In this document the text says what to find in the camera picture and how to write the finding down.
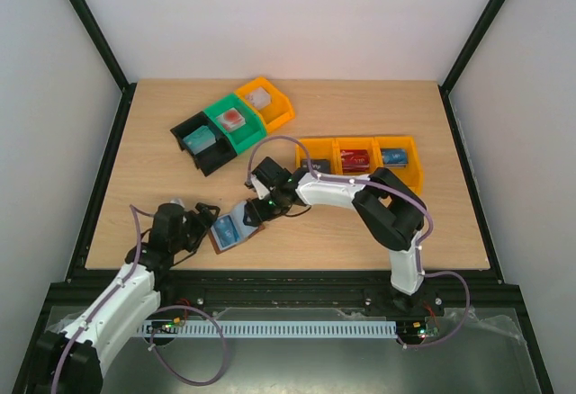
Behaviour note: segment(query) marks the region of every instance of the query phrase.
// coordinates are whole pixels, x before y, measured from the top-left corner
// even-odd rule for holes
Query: wooden surface
[[[245,81],[142,80],[130,108],[87,268],[118,268],[135,243],[129,204],[154,212],[174,197],[229,211],[254,194],[244,186],[249,152],[209,177],[180,151],[170,129]],[[273,81],[292,100],[295,120],[275,134],[294,137],[412,135],[425,178],[422,199],[436,225],[425,241],[428,269],[489,268],[464,177],[434,82]],[[294,146],[274,141],[269,155],[294,168]],[[142,218],[142,227],[151,221]],[[216,255],[208,239],[178,268],[213,270],[389,269],[388,252],[355,211],[315,206],[304,216],[280,218],[247,243]]]

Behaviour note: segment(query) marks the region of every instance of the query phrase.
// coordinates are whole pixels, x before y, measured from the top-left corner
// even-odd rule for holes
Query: cable
[[[317,180],[324,181],[327,183],[344,183],[344,184],[351,183],[351,184],[369,185],[371,187],[375,187],[377,189],[384,190],[385,192],[393,194],[394,196],[398,196],[399,198],[401,198],[404,201],[413,205],[418,211],[420,211],[424,215],[424,217],[426,217],[426,220],[428,223],[428,228],[427,228],[426,232],[424,234],[422,234],[422,236],[420,236],[420,238],[416,241],[416,247],[417,248],[420,246],[422,241],[424,241],[426,238],[428,238],[430,236],[430,234],[434,230],[434,221],[432,220],[432,216],[430,216],[430,213],[428,212],[428,210],[424,206],[422,206],[422,204],[420,204],[418,201],[416,201],[414,198],[410,198],[407,194],[399,192],[396,189],[392,189],[391,187],[389,187],[387,185],[375,183],[375,182],[370,181],[370,180],[358,179],[352,175],[351,176],[343,176],[343,175],[319,174],[312,167],[311,156],[310,156],[310,152],[308,151],[308,149],[298,139],[292,138],[290,136],[284,136],[284,135],[269,136],[268,138],[262,139],[257,144],[255,144],[254,149],[252,150],[252,153],[250,153],[250,159],[248,160],[248,170],[247,170],[247,182],[248,183],[252,182],[252,162],[254,161],[254,155],[256,154],[257,150],[263,144],[265,144],[266,142],[270,142],[271,140],[274,140],[274,139],[289,140],[289,141],[293,142],[294,144],[298,145],[300,148],[302,148],[302,150],[304,151],[304,154],[306,155],[306,164],[308,166],[308,171]],[[418,263],[418,270],[422,271],[419,251],[417,252],[417,263]]]
[[[195,255],[195,253],[190,253],[190,254],[184,256],[184,257],[183,257],[182,259],[180,259],[178,262],[175,262],[175,263],[172,265],[172,268],[174,268],[175,266],[181,264],[183,261],[186,261],[186,260],[190,259],[190,258],[191,258],[192,256],[194,256],[194,255]]]
[[[456,325],[456,328],[454,328],[452,331],[450,331],[450,333],[448,333],[446,336],[439,338],[438,340],[435,340],[435,341],[430,342],[430,343],[424,343],[424,344],[420,344],[420,345],[406,345],[402,341],[402,339],[398,336],[396,338],[398,340],[398,343],[400,343],[402,345],[402,348],[404,348],[404,349],[420,349],[422,347],[430,347],[430,346],[440,345],[440,344],[444,343],[446,340],[448,340],[449,338],[455,336],[456,333],[458,331],[460,331],[460,328],[462,328],[462,326],[464,325],[464,322],[468,318],[468,312],[470,311],[470,289],[468,289],[468,284],[466,283],[466,280],[463,278],[463,276],[460,275],[459,273],[455,273],[454,271],[438,271],[437,273],[424,274],[424,277],[426,277],[427,279],[432,279],[434,277],[443,277],[445,275],[452,275],[453,277],[458,279],[464,287],[464,293],[466,294],[466,305],[464,307],[464,314],[462,316],[462,319],[460,319],[460,322],[458,322],[458,325]]]
[[[424,309],[426,309],[428,311],[428,313],[430,314],[430,317],[432,317],[432,319],[434,320],[434,325],[436,326],[436,328],[440,328],[440,324],[438,323],[436,313],[434,313],[434,310],[429,306],[429,304],[424,301],[422,303],[422,307],[424,307]]]
[[[182,383],[185,383],[186,385],[192,385],[193,387],[205,387],[207,385],[212,385],[214,382],[218,381],[224,375],[224,373],[228,369],[228,365],[230,364],[230,350],[228,349],[228,344],[226,343],[226,337],[224,337],[224,332],[222,331],[221,326],[218,325],[218,322],[216,322],[216,320],[212,316],[210,316],[208,313],[206,313],[200,309],[196,309],[196,308],[191,307],[191,306],[181,306],[181,305],[167,306],[167,307],[163,307],[162,309],[156,310],[153,314],[161,313],[163,311],[168,311],[168,310],[174,310],[174,309],[190,310],[193,313],[197,313],[200,316],[208,319],[214,325],[214,327],[216,328],[216,331],[218,331],[218,335],[220,336],[220,340],[222,342],[222,351],[224,352],[224,355],[222,356],[222,364],[220,366],[220,369],[218,370],[216,375],[214,375],[213,378],[211,378],[210,380],[205,381],[205,382],[191,381],[191,380],[185,378],[184,376],[181,376],[170,366],[170,364],[168,364],[165,361],[164,357],[160,354],[158,348],[154,344],[154,335],[156,334],[157,330],[152,331],[152,334],[150,335],[150,341],[149,341],[150,348],[149,348],[149,350],[151,350],[152,353],[158,358],[158,360],[164,366],[164,368],[169,373],[171,373],[173,376],[175,376]]]
[[[288,211],[287,213],[284,214],[284,216],[285,216],[285,217],[289,217],[289,218],[300,217],[302,214],[306,214],[306,213],[307,213],[308,211],[310,211],[311,209],[312,209],[312,206],[309,205],[309,206],[308,206],[305,210],[303,210],[303,211],[297,212],[296,214],[288,214],[288,212],[289,212],[289,211]]]
[[[134,271],[136,271],[136,266],[138,265],[138,261],[140,259],[140,254],[142,252],[142,233],[140,232],[140,222],[138,220],[138,214],[141,214],[141,215],[147,216],[147,217],[154,217],[153,214],[149,214],[145,211],[139,210],[134,205],[130,206],[130,211],[132,213],[132,217],[134,218],[134,225],[136,227],[136,254],[134,256],[134,262],[132,262],[132,267],[130,268],[128,273],[121,279],[122,283],[126,283],[131,278],[131,276],[134,274]],[[98,302],[98,304],[96,304],[94,309],[90,312],[88,317],[85,319],[86,325],[88,325],[92,322],[92,320],[95,318],[98,311],[100,311],[100,309],[104,306],[104,304],[120,288],[121,288],[121,285],[116,284],[112,289],[110,289],[110,291],[106,294],[106,296],[104,296],[104,298],[102,298],[100,300],[100,302]],[[64,347],[64,350],[62,351],[62,355],[60,356],[60,358],[58,360],[58,364],[56,365],[56,370],[54,371],[54,378],[52,379],[52,385],[50,387],[50,394],[57,394],[58,382],[60,379],[60,375],[62,374],[62,368],[64,367],[64,362],[66,361],[66,358],[68,357],[68,354],[70,353],[70,349],[72,349],[72,346],[74,345],[75,341],[80,337],[80,335],[82,334],[83,331],[84,331],[84,329],[82,327],[79,327],[78,330],[74,333],[74,335],[72,335],[72,337],[70,337],[66,346]]]
[[[192,304],[186,298],[180,298],[180,299],[176,300],[176,304],[184,304],[185,306],[192,307]],[[188,320],[188,310],[187,309],[184,310],[184,322],[186,320]]]

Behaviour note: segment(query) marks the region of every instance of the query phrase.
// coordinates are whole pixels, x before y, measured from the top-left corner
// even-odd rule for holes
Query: black frame
[[[104,202],[106,188],[113,170],[114,160],[120,146],[122,133],[136,91],[136,83],[129,83],[113,55],[102,31],[90,11],[86,0],[69,0],[78,17],[100,52],[104,63],[122,91],[118,111],[112,131],[106,145],[103,160],[95,179],[94,189],[86,210],[84,221],[78,235],[72,259],[67,270],[65,282],[52,283],[40,312],[36,327],[31,336],[22,367],[13,388],[14,393],[25,392],[26,378],[32,349],[36,340],[45,329],[49,313],[55,306],[85,306],[98,297],[110,283],[115,271],[85,269],[86,257],[90,250],[100,209]],[[438,87],[445,106],[446,118],[454,139],[454,144],[463,176],[468,186],[472,206],[478,221],[483,243],[490,261],[486,271],[460,271],[466,279],[473,296],[473,305],[477,308],[513,308],[517,312],[520,327],[528,343],[536,377],[542,392],[553,392],[536,337],[530,323],[527,309],[520,289],[504,283],[498,257],[492,243],[488,224],[484,216],[476,182],[466,157],[462,136],[457,126],[454,109],[449,95],[474,51],[482,41],[486,31],[498,14],[505,0],[490,0],[480,19],[474,26],[467,42],[458,55],[445,82]],[[386,291],[390,285],[390,272],[286,272],[286,271],[174,271],[169,274],[178,296],[189,299],[202,299],[203,306],[209,309],[223,307],[266,307],[272,304],[285,307],[339,307],[366,309],[367,298],[379,291]],[[448,307],[463,307],[464,292],[456,279],[437,278],[430,282],[442,295]],[[391,314],[385,310],[382,314],[402,320],[401,314]]]

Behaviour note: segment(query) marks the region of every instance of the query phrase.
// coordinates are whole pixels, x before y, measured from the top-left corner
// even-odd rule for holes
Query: white robotic arm
[[[356,210],[373,236],[388,248],[391,285],[397,291],[412,295],[424,278],[418,244],[423,215],[408,202],[364,184],[371,180],[377,184],[382,182],[424,206],[418,196],[384,168],[372,175],[321,174],[318,178],[303,168],[290,174],[267,157],[251,175],[250,187],[256,190],[258,199],[248,202],[245,217],[254,219],[252,226],[257,226],[284,214],[293,204]],[[391,197],[388,207],[380,202],[386,197]]]
[[[67,339],[79,327],[84,327],[76,339],[78,343],[89,341],[96,350],[100,361],[102,377],[106,375],[114,358],[134,335],[142,321],[160,307],[160,292],[154,290],[154,273],[144,265],[137,265],[136,270],[127,282],[122,279],[130,271],[132,264],[124,264],[114,280],[74,322],[62,329]],[[120,285],[113,296],[106,300],[90,324],[86,324],[88,315],[116,285]]]

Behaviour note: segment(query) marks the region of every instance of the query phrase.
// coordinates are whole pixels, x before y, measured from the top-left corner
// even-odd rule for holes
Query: yellow bin
[[[264,88],[270,94],[271,103],[261,110],[253,107],[246,96],[252,93],[257,88]],[[246,85],[241,86],[234,92],[242,101],[260,118],[264,123],[266,133],[272,133],[274,130],[283,126],[289,120],[292,120],[296,114],[288,97],[282,94],[270,81],[265,77],[260,76],[253,81],[248,82]]]
[[[403,148],[408,155],[408,164],[404,167],[391,167],[396,176],[398,176],[415,194],[422,194],[424,184],[424,171],[416,143],[411,136],[376,136],[376,137],[356,137],[356,138],[308,138],[299,139],[310,151],[313,159],[327,159],[330,161],[330,172],[336,175],[354,175],[343,174],[342,159],[340,150],[342,149],[365,149],[370,156],[370,168],[368,174],[371,174],[378,167],[385,166],[382,160],[381,149],[383,148]],[[301,162],[305,159],[304,151],[296,147],[296,167],[300,167]]]

